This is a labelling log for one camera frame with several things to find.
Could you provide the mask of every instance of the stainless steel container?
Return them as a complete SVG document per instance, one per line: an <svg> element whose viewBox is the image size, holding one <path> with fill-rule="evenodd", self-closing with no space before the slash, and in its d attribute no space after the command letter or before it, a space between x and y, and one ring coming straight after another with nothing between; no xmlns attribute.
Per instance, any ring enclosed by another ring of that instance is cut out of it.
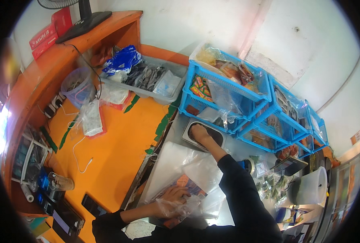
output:
<svg viewBox="0 0 360 243"><path fill-rule="evenodd" d="M219 130L216 130L215 128L195 119L195 118L190 118L189 122L187 124L187 126L185 127L185 130L183 132L182 135L182 139L193 144L194 146L198 147L199 149L201 149L204 152L208 152L208 150L201 145L200 143L196 142L193 138L192 138L192 134L190 132L190 128L193 125L196 124L200 124L202 126L204 126L207 129L208 134L215 140L215 142L221 147L223 148L226 142L226 134L222 133Z"/></svg>

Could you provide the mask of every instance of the person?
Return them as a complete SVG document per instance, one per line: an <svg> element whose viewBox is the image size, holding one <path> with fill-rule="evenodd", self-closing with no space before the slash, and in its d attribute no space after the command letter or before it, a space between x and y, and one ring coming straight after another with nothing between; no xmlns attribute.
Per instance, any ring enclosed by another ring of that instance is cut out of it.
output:
<svg viewBox="0 0 360 243"><path fill-rule="evenodd" d="M281 232L261 202L249 172L227 154L203 126L194 125L191 132L197 142L208 149L223 172L219 186L226 194L235 226L213 225L206 229L156 227L151 236L136 238L134 242L282 242ZM186 203L187 196L190 196L187 188L174 186L162 198L169 202ZM166 207L167 211L171 210L170 204ZM97 243L131 242L121 229L134 220L150 216L173 218L177 215L164 214L154 202L127 211L118 210L101 215L92 222L92 232Z"/></svg>

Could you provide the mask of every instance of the tape roll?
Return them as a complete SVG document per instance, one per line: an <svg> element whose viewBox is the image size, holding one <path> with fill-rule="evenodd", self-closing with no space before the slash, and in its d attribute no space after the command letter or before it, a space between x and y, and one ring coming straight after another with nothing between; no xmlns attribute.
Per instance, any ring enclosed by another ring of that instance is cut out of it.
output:
<svg viewBox="0 0 360 243"><path fill-rule="evenodd" d="M23 194L26 197L26 200L28 202L33 202L34 197L32 195L32 192L30 191L29 187L27 185L25 185L25 184L21 184L21 189L22 189Z"/></svg>

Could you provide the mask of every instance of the white bucket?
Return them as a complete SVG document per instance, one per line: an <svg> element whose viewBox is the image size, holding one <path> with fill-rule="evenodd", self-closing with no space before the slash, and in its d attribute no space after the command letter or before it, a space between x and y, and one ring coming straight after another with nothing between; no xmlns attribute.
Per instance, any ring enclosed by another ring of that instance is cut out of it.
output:
<svg viewBox="0 0 360 243"><path fill-rule="evenodd" d="M322 203L327 193L327 172L324 167L319 167L300 178L301 183L297 192L297 204Z"/></svg>

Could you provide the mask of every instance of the black sleeve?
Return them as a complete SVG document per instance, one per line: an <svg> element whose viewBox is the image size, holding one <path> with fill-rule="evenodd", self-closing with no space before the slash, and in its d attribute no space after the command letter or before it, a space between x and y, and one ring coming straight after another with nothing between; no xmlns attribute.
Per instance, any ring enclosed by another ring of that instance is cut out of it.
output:
<svg viewBox="0 0 360 243"><path fill-rule="evenodd" d="M92 233L97 243L132 242L122 231L127 224L120 217L121 211L103 214L92 221Z"/></svg>
<svg viewBox="0 0 360 243"><path fill-rule="evenodd" d="M229 154L219 160L218 167L223 172L219 186L226 194L236 231L282 242L280 230L260 200L250 173Z"/></svg>

